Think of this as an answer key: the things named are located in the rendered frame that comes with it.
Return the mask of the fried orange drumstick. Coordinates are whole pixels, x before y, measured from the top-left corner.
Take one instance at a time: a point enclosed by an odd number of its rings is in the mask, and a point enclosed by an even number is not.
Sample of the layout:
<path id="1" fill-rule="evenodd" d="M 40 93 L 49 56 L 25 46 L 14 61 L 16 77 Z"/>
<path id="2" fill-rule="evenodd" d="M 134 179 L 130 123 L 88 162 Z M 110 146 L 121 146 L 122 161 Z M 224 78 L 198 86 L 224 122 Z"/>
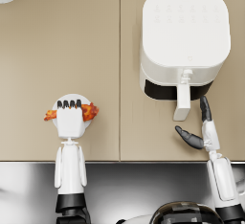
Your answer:
<path id="1" fill-rule="evenodd" d="M 91 102 L 90 104 L 83 104 L 81 106 L 82 117 L 85 122 L 92 120 L 98 113 L 99 109 Z M 48 110 L 44 120 L 49 121 L 56 118 L 55 110 Z"/>

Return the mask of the dark round robot body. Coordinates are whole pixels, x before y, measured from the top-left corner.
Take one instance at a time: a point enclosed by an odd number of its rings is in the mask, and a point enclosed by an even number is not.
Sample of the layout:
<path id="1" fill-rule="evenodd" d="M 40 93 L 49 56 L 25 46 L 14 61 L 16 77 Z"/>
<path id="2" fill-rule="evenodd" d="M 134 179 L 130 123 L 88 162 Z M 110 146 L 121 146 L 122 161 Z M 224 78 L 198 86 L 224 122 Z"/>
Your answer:
<path id="1" fill-rule="evenodd" d="M 162 205 L 154 214 L 121 219 L 116 224 L 224 224 L 224 222 L 206 205 L 180 201 Z"/>

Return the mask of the pale white air fryer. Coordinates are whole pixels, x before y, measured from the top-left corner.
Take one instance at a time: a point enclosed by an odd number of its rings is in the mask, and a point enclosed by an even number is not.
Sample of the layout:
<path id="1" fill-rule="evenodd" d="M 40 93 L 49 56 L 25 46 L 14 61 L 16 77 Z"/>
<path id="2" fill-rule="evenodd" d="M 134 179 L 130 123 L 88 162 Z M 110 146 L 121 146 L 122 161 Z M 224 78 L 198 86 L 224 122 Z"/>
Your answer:
<path id="1" fill-rule="evenodd" d="M 176 101 L 175 121 L 207 93 L 230 50 L 223 0 L 145 0 L 140 86 L 155 100 Z"/>

